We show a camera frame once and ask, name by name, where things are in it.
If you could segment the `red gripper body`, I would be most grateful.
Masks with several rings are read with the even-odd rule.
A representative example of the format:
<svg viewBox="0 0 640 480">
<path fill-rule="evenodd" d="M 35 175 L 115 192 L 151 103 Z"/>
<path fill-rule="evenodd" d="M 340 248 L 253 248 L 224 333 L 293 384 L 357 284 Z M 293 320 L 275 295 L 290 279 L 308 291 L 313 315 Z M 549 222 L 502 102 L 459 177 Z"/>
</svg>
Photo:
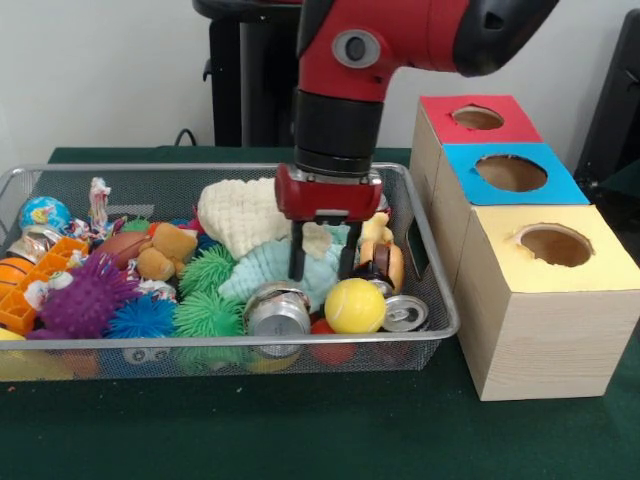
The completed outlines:
<svg viewBox="0 0 640 480">
<path fill-rule="evenodd" d="M 349 178 L 312 174 L 286 164 L 276 169 L 276 203 L 291 221 L 364 222 L 376 212 L 382 189 L 374 170 Z"/>
</svg>

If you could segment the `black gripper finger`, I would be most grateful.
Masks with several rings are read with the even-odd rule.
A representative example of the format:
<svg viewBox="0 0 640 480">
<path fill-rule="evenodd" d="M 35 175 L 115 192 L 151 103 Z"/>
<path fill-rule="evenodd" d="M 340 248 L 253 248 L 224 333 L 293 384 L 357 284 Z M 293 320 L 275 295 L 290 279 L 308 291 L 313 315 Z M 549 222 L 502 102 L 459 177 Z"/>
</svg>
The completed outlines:
<svg viewBox="0 0 640 480">
<path fill-rule="evenodd" d="M 288 276 L 291 280 L 296 282 L 300 282 L 304 275 L 306 253 L 303 249 L 303 227 L 303 221 L 295 220 L 291 224 L 291 245 Z"/>
<path fill-rule="evenodd" d="M 343 221 L 342 225 L 349 227 L 345 246 L 341 250 L 338 278 L 344 280 L 349 277 L 349 274 L 354 268 L 355 256 L 358 248 L 358 242 L 362 232 L 362 222 L 346 222 Z"/>
</svg>

